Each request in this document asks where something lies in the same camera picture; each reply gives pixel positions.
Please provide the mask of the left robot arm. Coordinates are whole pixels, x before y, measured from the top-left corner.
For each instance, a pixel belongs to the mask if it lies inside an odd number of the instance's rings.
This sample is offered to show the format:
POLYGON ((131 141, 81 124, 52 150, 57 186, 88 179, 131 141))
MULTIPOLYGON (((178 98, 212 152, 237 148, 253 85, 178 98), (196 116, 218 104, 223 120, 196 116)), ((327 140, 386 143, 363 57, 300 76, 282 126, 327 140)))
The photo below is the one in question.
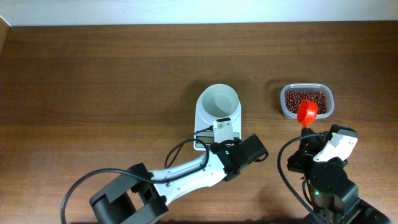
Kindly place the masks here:
POLYGON ((89 203, 98 223, 156 223, 174 200, 200 188, 229 182, 243 168, 268 155, 255 134, 243 141, 225 140, 173 168, 147 170, 144 164, 136 164, 94 194, 89 203))

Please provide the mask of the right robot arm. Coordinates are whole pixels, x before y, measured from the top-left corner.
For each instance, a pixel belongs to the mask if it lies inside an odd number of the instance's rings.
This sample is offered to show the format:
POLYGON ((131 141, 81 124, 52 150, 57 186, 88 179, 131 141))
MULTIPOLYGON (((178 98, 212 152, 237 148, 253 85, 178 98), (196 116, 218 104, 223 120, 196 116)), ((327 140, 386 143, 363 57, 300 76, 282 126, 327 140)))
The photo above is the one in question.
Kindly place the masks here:
POLYGON ((289 171, 303 174, 302 185, 311 212, 302 223, 374 223, 392 221, 359 197, 358 186, 344 167, 358 134, 334 124, 324 133, 303 128, 298 150, 288 158, 289 171))

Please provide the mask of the orange measuring scoop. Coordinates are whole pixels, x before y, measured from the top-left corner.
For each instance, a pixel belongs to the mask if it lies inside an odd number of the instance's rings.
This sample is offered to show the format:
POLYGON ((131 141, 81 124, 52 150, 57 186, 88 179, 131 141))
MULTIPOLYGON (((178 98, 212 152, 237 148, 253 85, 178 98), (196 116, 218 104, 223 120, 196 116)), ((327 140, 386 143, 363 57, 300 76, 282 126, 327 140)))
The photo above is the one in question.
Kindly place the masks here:
POLYGON ((318 105, 314 101, 303 100, 297 111, 297 121, 306 128, 316 120, 318 105))

